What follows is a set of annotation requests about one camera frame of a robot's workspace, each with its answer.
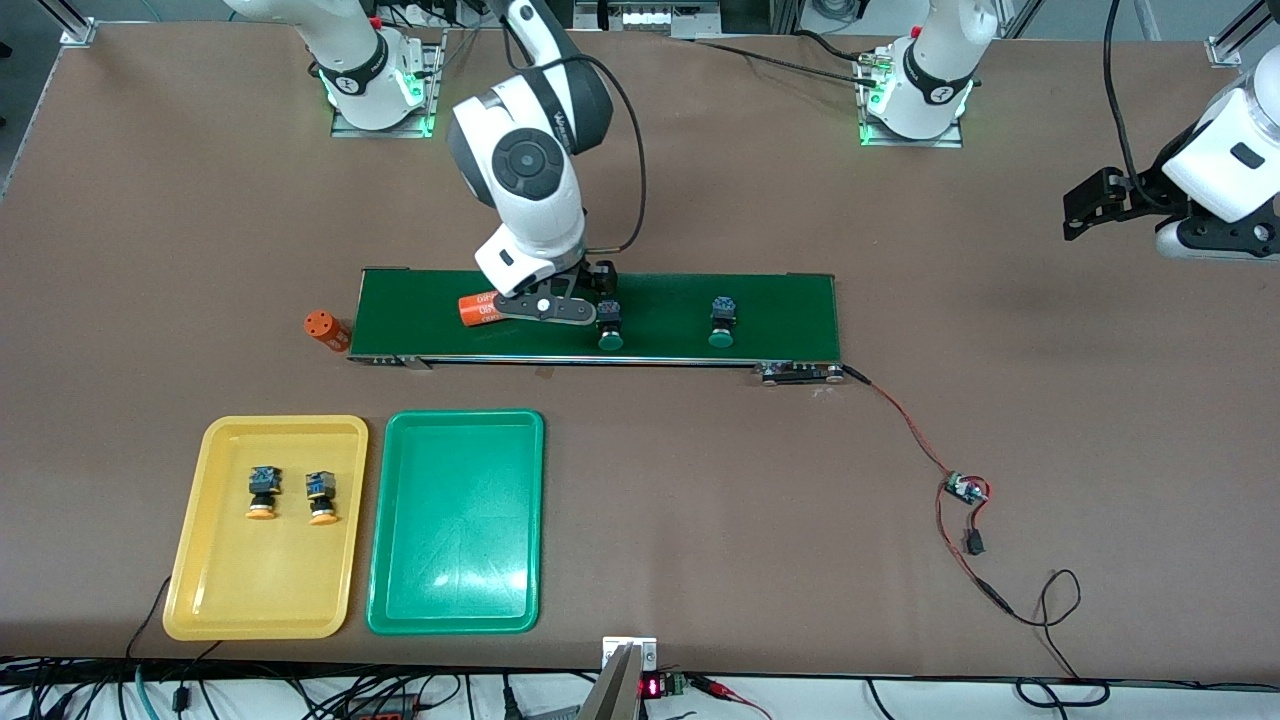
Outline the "scuffed yellow mushroom push button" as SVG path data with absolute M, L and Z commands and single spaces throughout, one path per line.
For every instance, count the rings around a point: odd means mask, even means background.
M 250 473 L 250 509 L 246 518 L 251 520 L 274 519 L 276 496 L 282 492 L 282 471 L 275 466 L 256 466 Z

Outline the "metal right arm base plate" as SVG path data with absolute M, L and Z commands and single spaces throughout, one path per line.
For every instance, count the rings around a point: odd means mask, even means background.
M 434 133 L 442 88 L 444 47 L 384 27 L 387 61 L 361 94 L 344 94 L 355 82 L 323 78 L 332 105 L 334 138 L 429 138 Z

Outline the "green plastic tray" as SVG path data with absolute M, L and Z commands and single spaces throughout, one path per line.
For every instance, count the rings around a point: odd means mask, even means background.
M 387 423 L 366 623 L 376 635 L 531 630 L 540 614 L 545 423 L 531 409 Z

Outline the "red black clip lead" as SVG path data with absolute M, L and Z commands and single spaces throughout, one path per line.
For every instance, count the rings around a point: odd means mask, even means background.
M 685 678 L 690 684 L 690 687 L 694 688 L 695 691 L 708 694 L 714 700 L 724 701 L 732 705 L 741 705 L 744 707 L 751 708 L 759 712 L 765 720 L 774 720 L 774 717 L 768 710 L 745 698 L 744 696 L 741 696 L 740 693 L 737 693 L 736 691 L 731 689 L 730 687 L 727 687 L 721 682 L 712 680 L 709 676 L 694 673 L 686 673 Z

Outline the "aluminium frame profile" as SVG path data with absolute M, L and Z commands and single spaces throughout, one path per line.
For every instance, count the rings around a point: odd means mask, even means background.
M 83 14 L 72 0 L 47 0 L 47 12 L 55 15 L 61 26 L 61 45 L 88 47 L 93 42 L 96 19 Z
M 1213 68 L 1239 67 L 1242 50 L 1274 23 L 1270 0 L 1252 0 L 1216 35 L 1204 41 L 1206 56 Z

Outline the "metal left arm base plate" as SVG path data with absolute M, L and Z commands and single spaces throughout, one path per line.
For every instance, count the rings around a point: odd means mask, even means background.
M 870 81 L 856 90 L 860 145 L 960 149 L 960 118 L 974 79 L 951 85 L 928 79 L 922 92 L 902 69 L 904 54 L 892 42 L 861 54 L 854 64 L 855 77 Z

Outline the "yellow plastic tray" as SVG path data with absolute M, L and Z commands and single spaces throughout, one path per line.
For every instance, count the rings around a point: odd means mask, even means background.
M 224 416 L 205 432 L 163 625 L 177 641 L 315 641 L 348 611 L 369 428 L 353 415 Z M 275 516 L 251 520 L 250 473 L 282 471 Z M 335 514 L 308 524 L 306 475 L 335 475 Z

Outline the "green conveyor belt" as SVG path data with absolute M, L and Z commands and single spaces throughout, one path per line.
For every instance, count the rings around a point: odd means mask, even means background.
M 765 383 L 842 378 L 835 279 L 813 274 L 625 273 L 616 300 L 623 347 L 598 347 L 596 322 L 504 319 L 465 327 L 460 297 L 486 288 L 479 272 L 369 268 L 348 357 L 370 366 L 524 364 L 751 368 Z M 737 304 L 735 342 L 714 348 L 710 304 Z

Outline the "grey device with white lights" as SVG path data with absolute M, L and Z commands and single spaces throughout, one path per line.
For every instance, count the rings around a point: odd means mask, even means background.
M 572 28 L 645 32 L 672 38 L 722 35 L 719 0 L 573 0 Z

